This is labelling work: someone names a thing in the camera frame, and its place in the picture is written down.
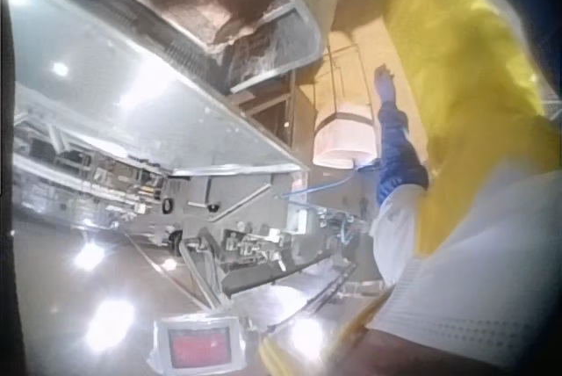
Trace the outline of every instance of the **yellow plastic apron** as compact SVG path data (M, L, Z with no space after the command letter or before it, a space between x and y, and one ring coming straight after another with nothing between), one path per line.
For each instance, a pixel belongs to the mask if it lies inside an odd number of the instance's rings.
M434 175L416 248L430 254L504 159L560 166L558 129L542 117L537 77L487 0L390 0L385 15L428 136Z

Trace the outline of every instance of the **stainless steel surface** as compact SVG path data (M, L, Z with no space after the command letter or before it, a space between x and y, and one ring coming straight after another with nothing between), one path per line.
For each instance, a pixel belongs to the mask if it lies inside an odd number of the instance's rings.
M224 306L217 293L215 293L212 290L209 283L199 273L197 266L193 262L193 258L191 257L190 252L187 250L187 247L185 247L184 242L180 242L179 252L182 255L182 259L184 260L185 264L187 265L187 269L190 270L191 274L197 281L199 288L201 289L201 292L203 293L207 302L209 303L210 309L216 309L216 308L220 308L221 306Z
M263 17L263 25L256 33L230 47L233 56L227 81L231 91L243 90L321 58L335 3L336 0L284 0Z
M321 58L336 0L290 0L294 10L234 46L231 91L306 66ZM256 57L254 52L262 52Z
M123 235L100 234L97 244L104 248L105 257L86 271L76 266L84 247L79 232L27 218L16 220L14 230L19 310L30 374L152 376L146 360L153 348L154 321L199 311ZM154 249L150 255L159 264L169 257L166 251ZM189 282L181 265L168 273ZM96 351L89 332L106 301L129 305L133 319L120 342ZM105 329L111 334L111 325Z
M199 57L178 57L179 41L157 47L150 29L91 0L11 0L11 10L18 111L177 175L305 168L198 77L209 70Z
M239 315L249 317L260 332L265 332L297 314L341 274L331 260L326 259L301 273L278 280L275 285L258 286L233 295L233 308Z

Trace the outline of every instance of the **red screen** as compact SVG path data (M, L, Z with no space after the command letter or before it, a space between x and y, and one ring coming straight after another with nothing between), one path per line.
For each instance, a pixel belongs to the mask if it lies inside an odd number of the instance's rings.
M225 365L231 361L228 328L171 330L169 349L176 369Z

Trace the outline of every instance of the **wire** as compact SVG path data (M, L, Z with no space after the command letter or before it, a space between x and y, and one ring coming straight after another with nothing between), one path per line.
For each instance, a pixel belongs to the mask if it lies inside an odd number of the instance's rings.
M376 159L373 163L355 167L353 169L353 171L351 171L349 173L349 175L346 176L346 178L343 178L341 180L333 181L331 183L314 185L313 187L308 187L308 188L303 189L303 190L297 190L295 192L283 193L283 194L279 195L279 197L281 199L288 199L291 196L295 196L295 195L298 195L298 194L308 194L308 193L320 192L320 191L326 190L326 189L332 189L334 187L337 187L339 185L345 184L348 181L350 181L356 175L356 172L374 171L374 170L378 170L379 168L380 168L380 160Z

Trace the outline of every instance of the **blue glove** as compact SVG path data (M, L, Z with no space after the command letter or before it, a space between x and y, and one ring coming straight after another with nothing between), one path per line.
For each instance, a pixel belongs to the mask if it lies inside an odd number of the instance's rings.
M394 88L393 78L394 76L390 74L385 64L375 70L375 88L381 104L396 103L396 88Z

